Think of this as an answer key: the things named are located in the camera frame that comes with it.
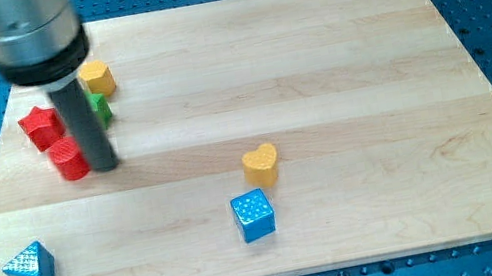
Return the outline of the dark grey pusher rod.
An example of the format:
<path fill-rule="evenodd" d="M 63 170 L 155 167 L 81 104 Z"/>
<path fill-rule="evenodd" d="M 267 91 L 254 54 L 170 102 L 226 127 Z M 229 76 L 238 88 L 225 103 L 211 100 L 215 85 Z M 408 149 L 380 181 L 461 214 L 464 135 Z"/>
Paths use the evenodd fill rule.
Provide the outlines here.
<path fill-rule="evenodd" d="M 90 168 L 108 172 L 118 167 L 119 158 L 79 82 L 71 80 L 60 88 L 51 88 L 47 95 Z"/>

